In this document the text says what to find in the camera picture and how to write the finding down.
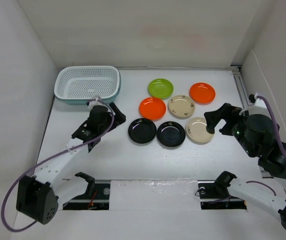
green plate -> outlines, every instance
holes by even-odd
[[[166,99],[173,93],[173,85],[169,80],[158,78],[149,83],[148,92],[158,99]]]

perforated basket bottom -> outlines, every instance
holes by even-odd
[[[90,99],[95,96],[109,97],[116,90],[112,77],[75,77],[64,87],[63,98]]]

beige plate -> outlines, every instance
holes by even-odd
[[[170,101],[168,102],[168,108],[175,116],[180,118],[188,118],[195,111],[195,103],[188,96],[177,95],[171,97]]]
[[[187,135],[195,142],[208,143],[214,134],[207,131],[207,121],[203,117],[194,117],[186,125]]]

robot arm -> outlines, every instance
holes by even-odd
[[[126,121],[126,116],[120,112],[114,103],[109,106],[114,112],[114,122],[110,131]],[[95,179],[83,172],[75,174],[69,181],[63,178],[75,165],[75,157],[87,148],[90,152],[100,141],[100,136],[108,129],[112,121],[112,112],[106,106],[97,104],[90,110],[87,120],[72,134],[65,149],[72,149],[60,155],[35,172],[33,176],[24,176],[18,183],[16,209],[32,219],[47,224],[63,204],[72,198],[87,193],[90,196],[95,191]],[[83,143],[80,148],[73,147]]]
[[[286,161],[275,138],[272,120],[265,103],[250,96],[254,103],[248,109],[223,104],[216,111],[206,112],[206,130],[213,134],[220,120],[226,124],[219,130],[223,135],[233,136],[251,158],[258,157],[258,165],[270,173],[286,191]],[[286,152],[286,143],[282,142]],[[286,199],[267,194],[242,182],[234,174],[223,172],[214,182],[215,190],[238,197],[278,219],[286,229]]]

orange plate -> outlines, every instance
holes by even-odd
[[[189,95],[197,103],[209,104],[215,98],[215,90],[207,83],[198,82],[190,88]]]
[[[164,116],[167,110],[165,103],[156,97],[145,98],[139,105],[141,115],[150,120],[157,120]]]

